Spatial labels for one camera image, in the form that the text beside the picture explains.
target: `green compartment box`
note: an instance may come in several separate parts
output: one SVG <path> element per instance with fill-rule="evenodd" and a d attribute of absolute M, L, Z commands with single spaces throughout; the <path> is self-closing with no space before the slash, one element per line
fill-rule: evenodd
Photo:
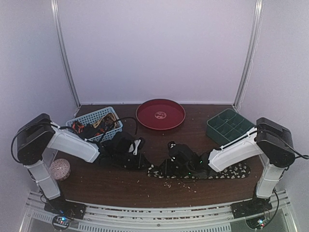
<path fill-rule="evenodd" d="M 232 109 L 226 109 L 207 121 L 206 135 L 225 145 L 244 135 L 255 125 Z"/>

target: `patterned ball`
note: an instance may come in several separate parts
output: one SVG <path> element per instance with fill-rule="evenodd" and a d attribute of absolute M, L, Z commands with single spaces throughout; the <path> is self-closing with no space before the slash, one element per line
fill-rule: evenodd
<path fill-rule="evenodd" d="M 66 159 L 57 159 L 49 167 L 51 176 L 55 180 L 65 180 L 71 173 L 70 163 Z"/>

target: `wooden table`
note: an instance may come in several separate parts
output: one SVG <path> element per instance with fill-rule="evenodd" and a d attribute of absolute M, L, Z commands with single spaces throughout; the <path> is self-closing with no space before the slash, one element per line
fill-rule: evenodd
<path fill-rule="evenodd" d="M 106 105 L 85 105 L 81 116 Z M 119 117 L 135 116 L 138 105 L 112 105 Z M 138 136 L 146 139 L 142 151 L 147 159 L 159 165 L 168 158 L 167 144 L 187 144 L 201 154 L 217 144 L 206 136 L 206 121 L 231 108 L 229 105 L 183 105 L 186 119 L 182 125 L 167 131 L 155 131 L 139 126 Z M 135 124 L 123 121 L 124 131 L 134 133 Z M 147 177 L 146 172 L 102 168 L 74 156 L 58 153 L 71 164 L 69 178 L 60 183 L 67 199 L 79 202 L 123 207 L 179 207 L 198 206 L 245 200 L 252 197 L 263 166 L 259 157 L 247 160 L 251 174 L 245 179 L 198 180 L 185 183 L 179 179 Z"/>

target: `red tray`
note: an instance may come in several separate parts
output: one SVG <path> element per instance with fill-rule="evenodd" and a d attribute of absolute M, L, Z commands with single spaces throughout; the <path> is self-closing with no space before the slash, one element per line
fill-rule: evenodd
<path fill-rule="evenodd" d="M 174 101 L 154 99 L 144 102 L 137 108 L 136 118 L 145 127 L 154 130 L 169 130 L 182 124 L 185 111 Z"/>

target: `white plastic basket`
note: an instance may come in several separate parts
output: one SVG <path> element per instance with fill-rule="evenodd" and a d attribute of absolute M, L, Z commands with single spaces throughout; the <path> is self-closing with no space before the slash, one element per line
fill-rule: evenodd
<path fill-rule="evenodd" d="M 118 115 L 116 114 L 115 110 L 110 106 L 110 107 L 106 107 L 104 109 L 101 109 L 101 110 L 97 110 L 95 112 L 92 112 L 92 113 L 89 113 L 87 115 L 83 115 L 83 116 L 80 116 L 80 117 L 76 117 L 70 121 L 67 121 L 66 125 L 71 127 L 73 125 L 73 122 L 74 121 L 79 121 L 80 123 L 82 123 L 84 126 L 86 126 L 87 124 L 94 124 L 96 121 L 98 121 L 100 118 L 104 117 L 105 115 L 107 115 L 108 113 L 113 113 L 115 115 L 115 117 L 117 119 L 119 119 Z M 114 129 L 114 130 L 111 130 L 109 132 L 107 132 L 103 138 L 102 141 L 105 141 L 105 140 L 109 140 L 109 139 L 112 139 L 114 137 L 114 135 L 119 132 L 119 131 L 122 131 L 122 127 L 123 127 L 123 124 L 121 121 L 118 121 L 117 122 L 119 127 Z M 89 140 L 92 140 L 92 141 L 99 141 L 102 137 L 102 134 L 101 135 L 98 135 L 96 137 L 93 137 L 93 138 L 90 138 Z"/>

